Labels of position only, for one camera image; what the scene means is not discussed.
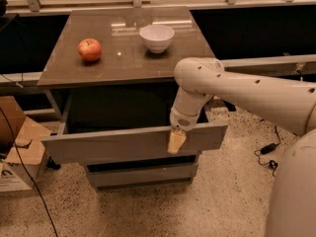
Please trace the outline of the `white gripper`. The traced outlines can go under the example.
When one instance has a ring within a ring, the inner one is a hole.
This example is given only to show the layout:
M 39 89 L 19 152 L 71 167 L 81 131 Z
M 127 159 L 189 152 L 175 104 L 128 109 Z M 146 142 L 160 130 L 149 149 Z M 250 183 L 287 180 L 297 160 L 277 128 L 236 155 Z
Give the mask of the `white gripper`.
M 170 112 L 172 130 L 168 142 L 169 153 L 178 153 L 186 141 L 186 132 L 196 127 L 202 108 L 212 98 L 213 96 L 209 94 L 178 89 Z

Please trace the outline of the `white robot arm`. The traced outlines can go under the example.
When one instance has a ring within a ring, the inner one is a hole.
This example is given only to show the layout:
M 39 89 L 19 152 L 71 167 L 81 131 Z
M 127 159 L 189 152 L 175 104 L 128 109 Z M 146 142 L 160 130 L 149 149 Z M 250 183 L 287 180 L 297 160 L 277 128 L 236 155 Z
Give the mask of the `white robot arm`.
M 277 171 L 265 237 L 316 237 L 315 85 L 228 72 L 218 59 L 198 57 L 179 61 L 174 78 L 179 90 L 170 113 L 172 154 L 182 147 L 202 107 L 214 96 L 299 137 Z

